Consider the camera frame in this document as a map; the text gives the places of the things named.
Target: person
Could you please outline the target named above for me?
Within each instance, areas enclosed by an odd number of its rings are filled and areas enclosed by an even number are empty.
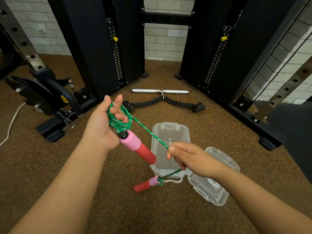
[[[15,233],[84,233],[107,153],[119,145],[110,129],[107,110],[111,98],[92,113],[81,141],[52,184],[11,230]],[[110,112],[128,122],[120,110],[122,95]],[[222,185],[260,233],[311,233],[312,220],[234,169],[191,143],[172,143],[167,159],[174,157],[181,169],[210,177]]]

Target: green rope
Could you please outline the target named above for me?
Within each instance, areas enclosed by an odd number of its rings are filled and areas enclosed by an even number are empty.
[[[142,126],[145,130],[147,130],[148,133],[150,133],[150,135],[152,137],[154,137],[156,140],[158,140],[166,149],[168,149],[168,145],[165,144],[165,142],[163,142],[160,138],[158,138],[156,135],[154,135],[149,129],[146,128],[145,125],[143,125],[141,122],[139,122],[134,116],[132,116],[128,110],[123,106],[121,105],[120,109],[121,111],[127,116],[129,122],[125,123],[123,121],[120,121],[120,120],[117,120],[115,115],[111,114],[110,113],[110,108],[113,106],[113,103],[111,103],[111,105],[108,107],[108,110],[107,110],[107,115],[108,115],[108,119],[109,119],[109,123],[112,127],[114,127],[117,131],[118,134],[120,134],[121,132],[123,131],[126,131],[126,130],[130,130],[131,129],[131,125],[132,125],[132,119],[134,119],[140,126]],[[163,185],[163,178],[165,177],[169,177],[175,173],[178,173],[180,172],[181,169],[179,170],[176,170],[175,172],[173,173],[170,173],[166,176],[163,176],[163,177],[158,177],[157,180],[158,180],[158,183],[159,185]]]

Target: white brick wall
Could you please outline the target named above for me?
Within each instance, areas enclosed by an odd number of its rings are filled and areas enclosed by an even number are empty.
[[[289,32],[272,52],[247,88],[257,100],[268,101],[289,78],[312,56],[312,2],[303,10]],[[312,77],[308,77],[283,102],[302,104],[312,96]]]
[[[145,11],[190,14],[194,0],[144,0]],[[182,61],[188,26],[145,23],[145,58]]]
[[[71,55],[47,0],[6,2],[39,53]],[[38,25],[43,25],[46,33],[36,33]]]

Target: jump rope handle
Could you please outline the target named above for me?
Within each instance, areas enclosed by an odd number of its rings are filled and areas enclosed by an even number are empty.
[[[156,156],[141,142],[141,140],[131,131],[126,130],[119,134],[120,142],[128,149],[137,153],[148,164],[156,163]]]
[[[157,180],[158,176],[151,178],[150,180],[147,180],[139,185],[135,186],[135,192],[139,193],[141,191],[147,190],[149,189],[151,186],[158,186],[158,180]]]

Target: person's left hand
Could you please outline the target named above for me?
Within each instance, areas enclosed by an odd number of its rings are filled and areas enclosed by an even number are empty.
[[[110,96],[106,95],[104,101],[97,107],[89,118],[85,129],[83,140],[92,146],[100,145],[107,152],[116,148],[119,143],[119,137],[110,129],[107,109],[112,103]],[[114,101],[110,113],[114,114],[116,119],[125,123],[129,122],[127,116],[122,113],[120,106],[122,104],[122,95],[118,95]]]

